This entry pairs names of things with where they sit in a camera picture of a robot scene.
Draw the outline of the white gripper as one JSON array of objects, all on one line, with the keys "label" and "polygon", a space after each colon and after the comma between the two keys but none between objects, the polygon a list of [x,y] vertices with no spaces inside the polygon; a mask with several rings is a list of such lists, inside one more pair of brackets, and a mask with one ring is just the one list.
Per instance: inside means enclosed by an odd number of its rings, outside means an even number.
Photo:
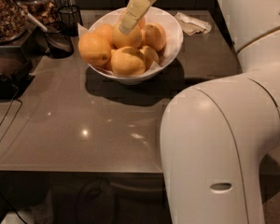
[{"label": "white gripper", "polygon": [[128,35],[137,23],[144,17],[156,0],[130,0],[124,16],[119,23],[119,30]]}]

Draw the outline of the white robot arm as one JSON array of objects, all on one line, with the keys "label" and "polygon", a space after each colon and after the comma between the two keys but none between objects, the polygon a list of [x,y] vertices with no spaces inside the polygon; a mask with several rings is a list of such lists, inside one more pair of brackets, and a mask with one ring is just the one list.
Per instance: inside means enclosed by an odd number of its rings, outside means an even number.
[{"label": "white robot arm", "polygon": [[280,0],[217,0],[242,72],[166,107],[161,165],[173,224],[265,224],[259,166],[280,146]]}]

